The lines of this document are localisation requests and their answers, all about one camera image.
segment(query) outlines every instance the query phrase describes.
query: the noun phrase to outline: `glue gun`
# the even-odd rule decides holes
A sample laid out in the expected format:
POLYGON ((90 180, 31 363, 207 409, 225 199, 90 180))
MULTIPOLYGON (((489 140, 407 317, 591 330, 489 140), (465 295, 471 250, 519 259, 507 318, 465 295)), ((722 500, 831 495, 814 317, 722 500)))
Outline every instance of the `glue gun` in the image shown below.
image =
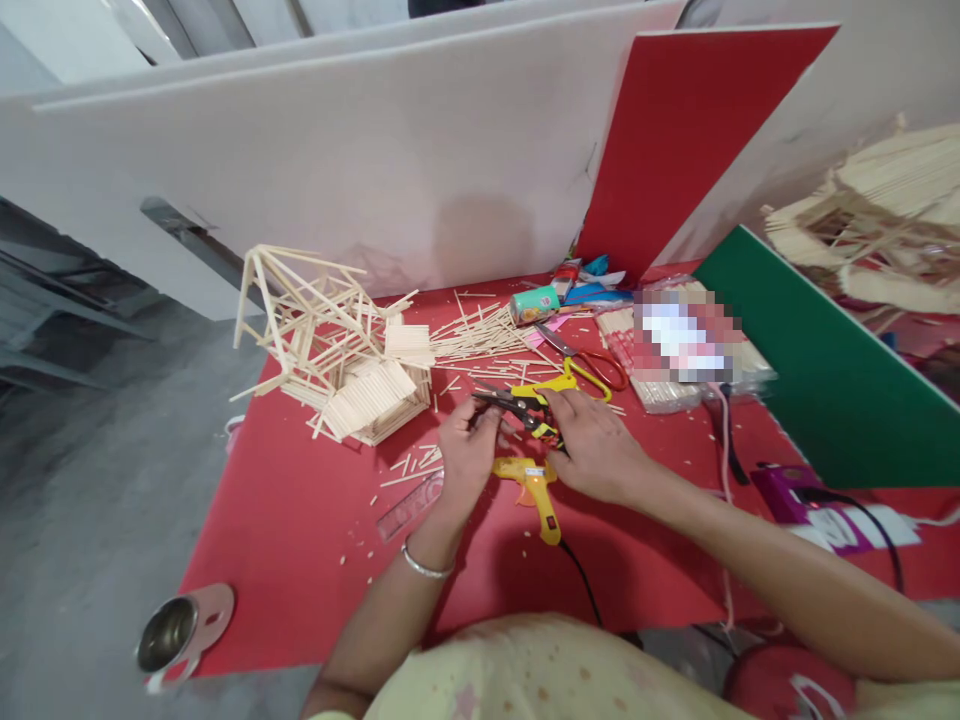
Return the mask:
POLYGON ((537 508, 540 513, 540 538, 547 545, 560 543, 560 523, 553 510, 547 485, 557 479, 557 473, 544 462, 539 467, 532 458, 497 458, 493 461, 493 474, 506 480, 516 480, 522 488, 518 505, 537 508))

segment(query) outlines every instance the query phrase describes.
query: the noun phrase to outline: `green can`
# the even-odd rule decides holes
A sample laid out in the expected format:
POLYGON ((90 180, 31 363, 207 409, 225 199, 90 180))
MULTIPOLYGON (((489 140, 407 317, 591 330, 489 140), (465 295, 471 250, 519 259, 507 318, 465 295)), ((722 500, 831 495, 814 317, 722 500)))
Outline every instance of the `green can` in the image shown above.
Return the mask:
POLYGON ((510 316, 516 326, 546 320, 560 312, 560 298, 552 285, 517 293, 510 298, 510 316))

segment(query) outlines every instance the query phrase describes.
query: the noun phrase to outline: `left hand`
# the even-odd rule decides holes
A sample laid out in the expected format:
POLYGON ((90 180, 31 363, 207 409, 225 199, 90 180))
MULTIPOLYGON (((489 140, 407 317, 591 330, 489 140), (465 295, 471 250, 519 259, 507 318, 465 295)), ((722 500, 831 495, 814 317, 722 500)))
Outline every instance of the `left hand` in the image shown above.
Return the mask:
POLYGON ((503 410, 470 397, 460 403, 440 426, 443 453, 443 490, 437 509, 466 522, 493 469, 493 451, 503 410), (470 429, 474 413, 486 409, 470 429))

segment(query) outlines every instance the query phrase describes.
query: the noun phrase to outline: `red scissors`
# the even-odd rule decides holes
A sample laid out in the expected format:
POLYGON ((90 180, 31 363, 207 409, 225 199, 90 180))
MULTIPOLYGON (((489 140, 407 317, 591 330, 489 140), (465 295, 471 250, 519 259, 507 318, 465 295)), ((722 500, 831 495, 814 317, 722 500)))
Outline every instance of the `red scissors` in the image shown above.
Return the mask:
POLYGON ((573 369, 579 372, 587 379, 590 379, 589 375, 584 372, 584 369, 578 367, 576 363, 572 362, 573 358, 579 358, 584 365, 586 365, 587 370, 594 375, 594 377, 601 380, 604 384, 612 388, 613 390, 626 390, 627 385, 630 384, 630 377, 627 375, 627 371, 623 369, 621 365, 613 355, 608 353, 606 350, 577 350, 575 348, 567 345, 563 340, 560 339, 560 336, 557 335, 553 330, 548 328, 543 323, 535 323, 537 330, 543 335, 543 339, 550 343, 551 346, 561 355, 564 359, 570 358, 573 369), (601 373, 597 366, 593 364, 592 360, 602 360, 603 362, 610 365, 617 372, 618 379, 616 382, 610 379, 609 376, 601 373))

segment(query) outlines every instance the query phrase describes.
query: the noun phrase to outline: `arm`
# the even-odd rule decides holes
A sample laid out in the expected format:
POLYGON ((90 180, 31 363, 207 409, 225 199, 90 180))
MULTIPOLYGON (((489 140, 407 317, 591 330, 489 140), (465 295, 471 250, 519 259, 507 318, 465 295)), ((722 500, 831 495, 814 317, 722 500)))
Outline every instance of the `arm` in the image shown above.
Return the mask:
MULTIPOLYGON (((440 427, 443 490, 423 524, 407 538, 410 556, 431 570, 453 565, 463 528, 490 477, 501 412, 488 408, 471 430, 475 409, 471 398, 440 427)), ((307 695, 301 718, 324 710, 362 717, 380 688, 419 645, 443 585, 443 580, 416 572, 398 554, 340 634, 307 695)))
POLYGON ((811 649, 860 677, 960 679, 960 636, 874 577, 719 501, 651 460, 616 415, 584 393, 549 393, 570 457, 564 483, 685 535, 737 576, 811 649))

